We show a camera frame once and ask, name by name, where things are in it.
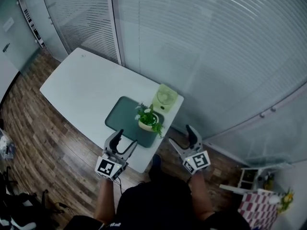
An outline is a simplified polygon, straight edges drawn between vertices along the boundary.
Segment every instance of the white table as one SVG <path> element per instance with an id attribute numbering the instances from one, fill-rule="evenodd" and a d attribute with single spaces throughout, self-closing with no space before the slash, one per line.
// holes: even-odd
<path id="1" fill-rule="evenodd" d="M 114 132 L 105 125 L 105 119 L 118 99 L 127 96 L 150 105 L 158 87 L 158 83 L 125 67 L 77 48 L 55 69 L 40 91 L 72 125 L 103 149 L 106 138 Z M 162 136 L 182 102 L 179 95 L 168 113 L 155 110 L 165 117 Z M 128 159 L 129 166 L 144 172 L 161 142 L 157 136 L 150 148 L 138 145 Z M 130 139 L 122 136 L 118 150 L 123 151 L 130 143 Z"/>

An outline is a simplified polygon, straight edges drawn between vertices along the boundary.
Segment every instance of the white flower pot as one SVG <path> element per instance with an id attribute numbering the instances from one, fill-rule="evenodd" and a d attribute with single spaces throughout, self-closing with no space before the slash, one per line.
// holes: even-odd
<path id="1" fill-rule="evenodd" d="M 156 123 L 159 123 L 159 117 L 156 114 L 154 114 L 154 113 L 153 113 L 153 115 L 157 118 L 157 122 Z M 139 120 L 139 126 L 140 126 L 140 128 L 142 128 L 142 129 L 144 129 L 146 131 L 153 132 L 152 126 L 143 124 L 140 120 Z"/>

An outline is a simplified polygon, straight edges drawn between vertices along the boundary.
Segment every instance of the white wall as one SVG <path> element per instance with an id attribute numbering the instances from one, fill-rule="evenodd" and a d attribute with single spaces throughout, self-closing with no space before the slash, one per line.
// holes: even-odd
<path id="1" fill-rule="evenodd" d="M 0 102 L 17 73 L 18 70 L 7 59 L 5 54 L 0 51 Z"/>
<path id="2" fill-rule="evenodd" d="M 275 175 L 276 183 L 285 191 L 293 188 L 295 195 L 291 208 L 277 218 L 272 230 L 299 230 L 307 219 L 307 161 L 294 165 Z"/>

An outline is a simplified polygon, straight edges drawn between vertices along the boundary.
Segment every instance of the person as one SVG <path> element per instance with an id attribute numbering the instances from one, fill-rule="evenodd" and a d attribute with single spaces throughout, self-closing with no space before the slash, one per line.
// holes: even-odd
<path id="1" fill-rule="evenodd" d="M 151 181 L 127 189 L 115 213 L 113 182 L 102 179 L 94 218 L 75 216 L 65 230 L 249 230 L 237 211 L 213 210 L 202 172 L 188 184 L 161 170 L 161 157 L 152 159 Z"/>

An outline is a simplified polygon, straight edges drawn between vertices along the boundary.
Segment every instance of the white door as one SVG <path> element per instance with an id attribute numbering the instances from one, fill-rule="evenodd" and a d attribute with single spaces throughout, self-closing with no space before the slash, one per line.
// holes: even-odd
<path id="1" fill-rule="evenodd" d="M 0 102 L 9 88 L 11 82 L 15 78 L 18 70 L 16 67 L 8 60 L 6 55 L 0 51 Z"/>

